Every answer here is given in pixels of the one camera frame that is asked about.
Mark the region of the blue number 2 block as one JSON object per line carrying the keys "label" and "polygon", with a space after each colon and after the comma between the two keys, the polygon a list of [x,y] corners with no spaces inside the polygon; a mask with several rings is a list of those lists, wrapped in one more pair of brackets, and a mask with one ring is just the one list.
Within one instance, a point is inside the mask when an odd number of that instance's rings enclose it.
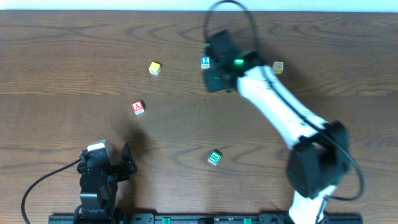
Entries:
{"label": "blue number 2 block", "polygon": [[210,68],[210,57],[204,56],[201,58],[201,69],[208,69]]}

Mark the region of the red letter A block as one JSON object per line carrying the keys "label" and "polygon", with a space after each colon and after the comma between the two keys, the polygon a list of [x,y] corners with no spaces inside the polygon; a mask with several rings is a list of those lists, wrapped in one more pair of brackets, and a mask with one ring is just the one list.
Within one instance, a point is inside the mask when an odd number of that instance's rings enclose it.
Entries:
{"label": "red letter A block", "polygon": [[133,112],[138,115],[145,112],[144,102],[142,100],[135,101],[131,104]]}

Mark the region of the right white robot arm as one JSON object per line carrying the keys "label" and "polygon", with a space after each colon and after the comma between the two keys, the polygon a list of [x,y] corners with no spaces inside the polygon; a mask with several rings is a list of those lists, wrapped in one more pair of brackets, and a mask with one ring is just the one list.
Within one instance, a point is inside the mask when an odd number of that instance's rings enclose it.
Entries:
{"label": "right white robot arm", "polygon": [[235,89],[276,128],[291,151],[287,177],[295,190],[289,217],[294,223],[320,223],[326,201],[349,170],[349,160],[330,140],[347,145],[344,126],[312,113],[280,82],[255,50],[243,53],[229,32],[205,38],[204,79],[209,92]]}

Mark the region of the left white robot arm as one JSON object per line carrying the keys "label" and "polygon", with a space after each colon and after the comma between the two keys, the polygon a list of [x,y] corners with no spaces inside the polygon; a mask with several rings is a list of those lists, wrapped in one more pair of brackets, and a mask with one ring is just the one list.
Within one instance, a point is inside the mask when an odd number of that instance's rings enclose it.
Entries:
{"label": "left white robot arm", "polygon": [[123,217],[116,208],[118,183],[137,172],[129,144],[121,151],[122,161],[112,164],[107,141],[91,143],[81,152],[77,171],[80,177],[80,210],[75,223],[118,223]]}

